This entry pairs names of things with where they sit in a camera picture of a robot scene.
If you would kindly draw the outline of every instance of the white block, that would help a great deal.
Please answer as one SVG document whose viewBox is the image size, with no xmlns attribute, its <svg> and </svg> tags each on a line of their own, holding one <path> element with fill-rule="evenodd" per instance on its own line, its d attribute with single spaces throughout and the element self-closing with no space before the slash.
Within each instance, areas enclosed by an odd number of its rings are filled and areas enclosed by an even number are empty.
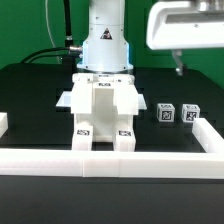
<svg viewBox="0 0 224 224">
<path fill-rule="evenodd" d="M 134 152 L 136 139 L 134 131 L 131 129 L 119 129 L 115 133 L 114 151 Z"/>
<path fill-rule="evenodd" d="M 157 118 L 160 122 L 174 122 L 175 108 L 170 103 L 157 104 Z"/>
<path fill-rule="evenodd" d="M 82 154 L 70 150 L 0 150 L 2 175 L 82 176 L 82 172 Z"/>
<path fill-rule="evenodd" d="M 93 126 L 77 124 L 72 138 L 72 150 L 91 151 L 93 141 Z"/>
<path fill-rule="evenodd" d="M 118 177 L 119 155 L 91 152 L 83 160 L 83 177 Z"/>
<path fill-rule="evenodd" d="M 134 85 L 116 84 L 114 104 L 118 114 L 138 115 L 138 92 Z"/>
<path fill-rule="evenodd" d="M 92 77 L 93 74 L 89 76 L 73 75 L 74 86 L 71 93 L 71 113 L 90 114 L 92 112 Z"/>
<path fill-rule="evenodd" d="M 7 113 L 0 113 L 0 138 L 8 129 Z"/>
<path fill-rule="evenodd" d="M 224 151 L 224 139 L 204 118 L 195 118 L 192 133 L 208 153 Z"/>
<path fill-rule="evenodd" d="M 119 177 L 223 179 L 223 159 L 206 153 L 122 153 Z"/>
<path fill-rule="evenodd" d="M 194 118 L 199 118 L 200 108 L 196 104 L 183 104 L 182 107 L 182 120 L 186 123 L 193 123 Z"/>
</svg>

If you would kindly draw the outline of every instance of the small cube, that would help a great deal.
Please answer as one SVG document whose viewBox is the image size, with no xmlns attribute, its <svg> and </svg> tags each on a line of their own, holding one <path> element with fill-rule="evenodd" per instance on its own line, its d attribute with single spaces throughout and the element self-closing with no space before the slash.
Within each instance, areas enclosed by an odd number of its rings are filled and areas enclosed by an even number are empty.
<svg viewBox="0 0 224 224">
<path fill-rule="evenodd" d="M 200 108 L 196 104 L 183 104 L 182 120 L 186 123 L 193 123 L 194 118 L 199 118 Z"/>
<path fill-rule="evenodd" d="M 174 122 L 175 107 L 173 104 L 158 103 L 157 118 L 160 122 Z"/>
</svg>

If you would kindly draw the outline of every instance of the white base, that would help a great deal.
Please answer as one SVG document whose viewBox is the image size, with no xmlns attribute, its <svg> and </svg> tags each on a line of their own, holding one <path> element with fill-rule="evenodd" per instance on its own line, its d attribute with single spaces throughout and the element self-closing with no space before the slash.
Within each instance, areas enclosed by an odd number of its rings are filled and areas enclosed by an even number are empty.
<svg viewBox="0 0 224 224">
<path fill-rule="evenodd" d="M 0 175 L 224 179 L 224 155 L 1 149 Z"/>
</svg>

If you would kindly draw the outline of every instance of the white device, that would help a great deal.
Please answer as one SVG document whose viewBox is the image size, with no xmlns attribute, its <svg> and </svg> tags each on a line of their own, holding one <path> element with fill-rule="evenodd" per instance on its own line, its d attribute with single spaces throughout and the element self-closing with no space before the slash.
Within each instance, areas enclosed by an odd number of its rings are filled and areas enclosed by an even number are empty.
<svg viewBox="0 0 224 224">
<path fill-rule="evenodd" d="M 133 69 L 124 39 L 124 9 L 125 0 L 90 0 L 89 36 L 78 68 L 112 73 Z"/>
<path fill-rule="evenodd" d="M 153 5 L 147 45 L 153 50 L 224 47 L 222 1 L 166 1 Z"/>
</svg>

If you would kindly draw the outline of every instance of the black label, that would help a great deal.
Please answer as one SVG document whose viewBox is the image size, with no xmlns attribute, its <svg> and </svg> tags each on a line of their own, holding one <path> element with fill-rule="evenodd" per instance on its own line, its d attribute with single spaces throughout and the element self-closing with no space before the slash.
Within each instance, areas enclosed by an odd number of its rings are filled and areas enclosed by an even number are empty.
<svg viewBox="0 0 224 224">
<path fill-rule="evenodd" d="M 162 111 L 162 120 L 169 121 L 172 119 L 172 111 Z"/>
<path fill-rule="evenodd" d="M 99 83 L 99 86 L 111 86 L 110 83 Z"/>
<path fill-rule="evenodd" d="M 187 121 L 193 121 L 194 118 L 196 118 L 196 117 L 197 117 L 197 112 L 188 111 L 187 116 L 186 116 L 186 120 Z"/>
<path fill-rule="evenodd" d="M 131 132 L 130 131 L 119 131 L 119 135 L 120 136 L 131 136 Z"/>
<path fill-rule="evenodd" d="M 164 108 L 165 108 L 165 109 L 170 109 L 171 106 L 168 105 L 168 104 L 164 104 L 164 105 L 162 104 L 162 105 L 161 105 L 161 108 L 163 108 L 163 109 L 164 109 Z"/>
<path fill-rule="evenodd" d="M 110 31 L 108 28 L 106 28 L 106 30 L 104 31 L 104 33 L 102 34 L 101 38 L 103 40 L 112 40 L 112 36 L 110 34 Z"/>
<path fill-rule="evenodd" d="M 90 134 L 90 131 L 88 130 L 78 130 L 77 135 L 86 135 L 88 136 Z"/>
</svg>

